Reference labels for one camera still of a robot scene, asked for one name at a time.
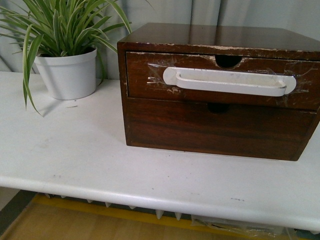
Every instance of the wooden box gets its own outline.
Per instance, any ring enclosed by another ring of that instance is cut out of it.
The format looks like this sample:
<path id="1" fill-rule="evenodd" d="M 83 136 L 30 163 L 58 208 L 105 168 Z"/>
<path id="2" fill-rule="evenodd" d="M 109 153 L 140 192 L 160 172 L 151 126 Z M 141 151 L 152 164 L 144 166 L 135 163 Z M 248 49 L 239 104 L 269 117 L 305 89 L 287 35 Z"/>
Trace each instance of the wooden box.
<path id="1" fill-rule="evenodd" d="M 317 40 L 278 28 L 148 23 L 117 48 L 129 146 L 297 161 L 319 123 Z M 217 72 L 217 80 L 191 78 L 218 90 L 168 84 L 168 68 Z M 241 74 L 253 83 L 237 82 Z M 289 89 L 282 78 L 295 82 L 289 93 L 251 92 Z"/>

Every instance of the white curtain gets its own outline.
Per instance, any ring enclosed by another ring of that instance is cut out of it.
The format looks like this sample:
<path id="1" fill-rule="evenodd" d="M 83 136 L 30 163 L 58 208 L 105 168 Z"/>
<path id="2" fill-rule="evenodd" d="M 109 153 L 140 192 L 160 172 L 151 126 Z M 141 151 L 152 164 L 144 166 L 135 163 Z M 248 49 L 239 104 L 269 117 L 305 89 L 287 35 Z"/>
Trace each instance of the white curtain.
<path id="1" fill-rule="evenodd" d="M 249 26 L 284 28 L 320 40 L 319 0 L 119 0 L 135 30 L 145 23 L 179 23 L 198 25 Z M 17 10 L 9 0 L 2 6 Z M 114 16 L 113 22 L 119 21 Z M 115 45 L 126 35 L 115 31 L 110 35 Z M 0 71 L 22 71 L 22 57 L 11 39 L 0 37 Z M 102 49 L 109 79 L 119 79 L 118 58 Z"/>

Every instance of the plant leaf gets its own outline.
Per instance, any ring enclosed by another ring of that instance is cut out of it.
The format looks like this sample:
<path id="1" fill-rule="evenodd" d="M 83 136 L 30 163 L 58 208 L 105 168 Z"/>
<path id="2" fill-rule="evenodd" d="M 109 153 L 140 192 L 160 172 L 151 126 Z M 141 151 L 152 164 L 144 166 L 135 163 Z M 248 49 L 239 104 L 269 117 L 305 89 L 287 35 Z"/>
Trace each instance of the plant leaf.
<path id="1" fill-rule="evenodd" d="M 23 96 L 24 96 L 24 103 L 25 107 L 27 108 L 27 97 L 29 98 L 34 110 L 40 114 L 34 104 L 32 99 L 32 95 L 29 89 L 29 79 L 32 65 L 34 64 L 39 45 L 41 44 L 42 35 L 38 35 L 29 45 L 29 38 L 31 32 L 32 25 L 30 25 L 25 34 L 25 39 L 23 43 L 23 52 L 22 52 L 22 68 L 23 68 Z"/>

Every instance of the white table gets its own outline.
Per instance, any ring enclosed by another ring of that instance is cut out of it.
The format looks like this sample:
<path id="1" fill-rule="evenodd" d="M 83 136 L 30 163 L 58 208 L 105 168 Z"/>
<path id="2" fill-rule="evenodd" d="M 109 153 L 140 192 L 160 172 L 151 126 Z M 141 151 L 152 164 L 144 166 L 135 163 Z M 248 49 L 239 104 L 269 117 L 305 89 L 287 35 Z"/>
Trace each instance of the white table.
<path id="1" fill-rule="evenodd" d="M 297 162 L 126 146 L 120 84 L 78 100 L 0 72 L 0 186 L 320 231 L 320 129 Z"/>

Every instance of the white handle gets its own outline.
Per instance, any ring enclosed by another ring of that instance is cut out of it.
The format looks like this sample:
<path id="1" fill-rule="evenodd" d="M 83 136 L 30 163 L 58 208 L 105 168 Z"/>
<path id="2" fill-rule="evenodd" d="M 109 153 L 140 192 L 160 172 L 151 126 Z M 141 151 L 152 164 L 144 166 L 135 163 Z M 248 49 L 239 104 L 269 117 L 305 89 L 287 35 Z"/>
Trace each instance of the white handle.
<path id="1" fill-rule="evenodd" d="M 297 84 L 293 76 L 183 67 L 166 68 L 163 80 L 183 89 L 271 97 L 289 94 Z"/>

